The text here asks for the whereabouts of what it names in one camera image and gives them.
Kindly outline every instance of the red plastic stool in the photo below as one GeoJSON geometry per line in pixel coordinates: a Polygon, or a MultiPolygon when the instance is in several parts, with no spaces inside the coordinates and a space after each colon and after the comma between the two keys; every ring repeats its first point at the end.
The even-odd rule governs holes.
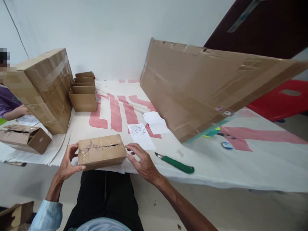
{"type": "Polygon", "coordinates": [[[272,122],[308,111],[308,82],[288,80],[247,107],[272,122]]]}

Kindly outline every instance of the small cardboard box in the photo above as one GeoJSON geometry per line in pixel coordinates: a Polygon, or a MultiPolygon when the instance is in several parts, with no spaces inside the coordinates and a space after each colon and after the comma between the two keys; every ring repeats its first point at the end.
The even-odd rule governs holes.
{"type": "Polygon", "coordinates": [[[75,74],[76,78],[88,77],[88,76],[94,76],[94,73],[93,72],[82,72],[82,73],[75,74]]]}
{"type": "Polygon", "coordinates": [[[79,77],[79,78],[75,78],[75,83],[85,83],[85,82],[93,82],[94,81],[94,77],[93,76],[87,76],[87,77],[79,77]]]}
{"type": "Polygon", "coordinates": [[[0,230],[18,231],[32,217],[34,202],[16,204],[0,213],[0,230]]]}
{"type": "Polygon", "coordinates": [[[80,140],[78,149],[78,165],[85,165],[85,171],[120,165],[127,153],[120,135],[80,140]]]}
{"type": "Polygon", "coordinates": [[[95,81],[85,83],[72,83],[71,87],[84,87],[84,86],[95,86],[95,81]]]}
{"type": "Polygon", "coordinates": [[[72,87],[69,97],[76,112],[97,110],[95,86],[72,87]]]}
{"type": "Polygon", "coordinates": [[[40,127],[9,125],[0,130],[0,141],[8,146],[26,152],[43,154],[51,138],[40,127]]]}

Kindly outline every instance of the dark red door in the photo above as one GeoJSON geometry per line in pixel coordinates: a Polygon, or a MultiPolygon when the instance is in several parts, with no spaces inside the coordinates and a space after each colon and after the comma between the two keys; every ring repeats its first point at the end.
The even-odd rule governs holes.
{"type": "Polygon", "coordinates": [[[204,45],[290,59],[308,47],[306,0],[236,0],[204,45]]]}

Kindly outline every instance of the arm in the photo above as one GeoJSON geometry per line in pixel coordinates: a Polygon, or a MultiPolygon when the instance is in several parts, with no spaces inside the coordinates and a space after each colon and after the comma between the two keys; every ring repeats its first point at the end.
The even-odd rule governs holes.
{"type": "Polygon", "coordinates": [[[75,172],[85,169],[85,166],[73,166],[72,159],[77,156],[75,152],[78,144],[69,145],[64,154],[61,166],[52,179],[46,199],[43,200],[29,231],[57,230],[62,221],[62,204],[59,203],[60,192],[64,180],[75,172]]]}
{"type": "Polygon", "coordinates": [[[173,209],[178,214],[187,230],[208,230],[217,229],[188,201],[186,200],[165,178],[161,175],[153,164],[150,155],[138,144],[126,145],[131,154],[136,154],[140,158],[138,162],[131,154],[127,158],[134,165],[138,173],[166,197],[173,209]]]}
{"type": "Polygon", "coordinates": [[[15,108],[12,111],[7,111],[3,113],[2,118],[4,118],[5,120],[14,120],[23,115],[32,115],[32,114],[24,105],[20,105],[19,107],[15,108]]]}

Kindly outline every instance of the floor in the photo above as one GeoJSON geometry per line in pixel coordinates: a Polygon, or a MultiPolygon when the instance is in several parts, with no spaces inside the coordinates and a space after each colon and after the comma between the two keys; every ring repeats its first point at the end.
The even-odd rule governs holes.
{"type": "MultiPolygon", "coordinates": [[[[308,140],[303,125],[308,128],[308,117],[297,115],[279,124],[308,140]]],[[[0,164],[0,206],[34,200],[37,212],[45,198],[57,167],[28,164],[16,167],[0,164]]],[[[81,173],[67,179],[62,187],[63,230],[73,209],[80,186],[81,173]]],[[[144,230],[186,230],[164,196],[139,175],[131,175],[139,215],[144,230]]],[[[308,230],[308,195],[304,193],[260,192],[246,189],[218,189],[206,185],[172,185],[189,200],[219,231],[308,230]]]]}

